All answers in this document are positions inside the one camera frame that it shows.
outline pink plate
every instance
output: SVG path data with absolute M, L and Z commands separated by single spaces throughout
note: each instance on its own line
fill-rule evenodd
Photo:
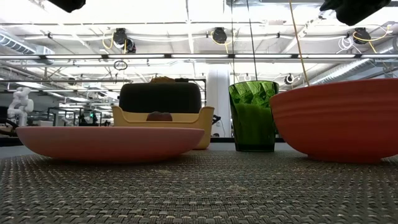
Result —
M 154 162 L 188 152 L 205 131 L 190 128 L 19 127 L 30 150 L 86 162 Z

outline brown object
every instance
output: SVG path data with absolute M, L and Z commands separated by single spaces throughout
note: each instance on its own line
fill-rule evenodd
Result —
M 150 83 L 173 83 L 175 80 L 169 77 L 156 77 L 153 78 Z
M 271 98 L 279 133 L 310 158 L 379 162 L 398 154 L 398 79 L 357 80 Z
M 155 111 L 148 114 L 147 121 L 173 121 L 173 117 L 170 113 Z

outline plate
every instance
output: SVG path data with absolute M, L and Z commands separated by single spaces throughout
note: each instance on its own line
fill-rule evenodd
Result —
M 310 158 L 373 163 L 398 154 L 398 78 L 299 88 L 270 103 L 279 133 Z
M 155 162 L 198 145 L 202 129 L 19 127 L 21 142 L 43 156 L 87 162 Z

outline white robot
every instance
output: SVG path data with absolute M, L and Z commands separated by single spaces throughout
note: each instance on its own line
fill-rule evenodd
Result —
M 7 116 L 12 122 L 15 123 L 15 116 L 19 117 L 19 126 L 26 126 L 27 114 L 33 111 L 33 100 L 29 99 L 28 94 L 30 93 L 30 88 L 19 87 L 17 91 L 13 94 L 14 99 L 8 107 Z

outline green drink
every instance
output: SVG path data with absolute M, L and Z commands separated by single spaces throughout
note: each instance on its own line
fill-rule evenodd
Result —
M 277 94 L 278 87 L 269 81 L 242 82 L 229 87 L 237 151 L 274 151 L 275 124 L 269 99 Z

